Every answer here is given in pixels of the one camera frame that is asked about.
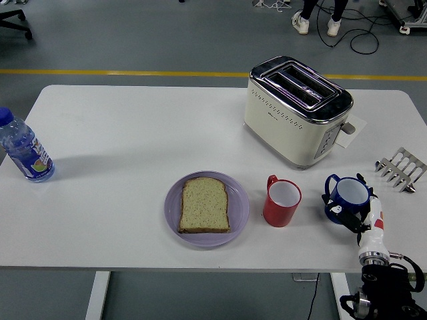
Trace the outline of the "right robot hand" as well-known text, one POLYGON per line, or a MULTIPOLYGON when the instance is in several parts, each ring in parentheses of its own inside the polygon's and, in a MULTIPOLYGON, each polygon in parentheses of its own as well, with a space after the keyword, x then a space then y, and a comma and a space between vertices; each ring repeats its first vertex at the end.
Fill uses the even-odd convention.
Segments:
POLYGON ((382 204, 361 174, 326 178, 322 195, 329 220, 357 235, 361 265, 388 265, 390 252, 384 244, 382 204))

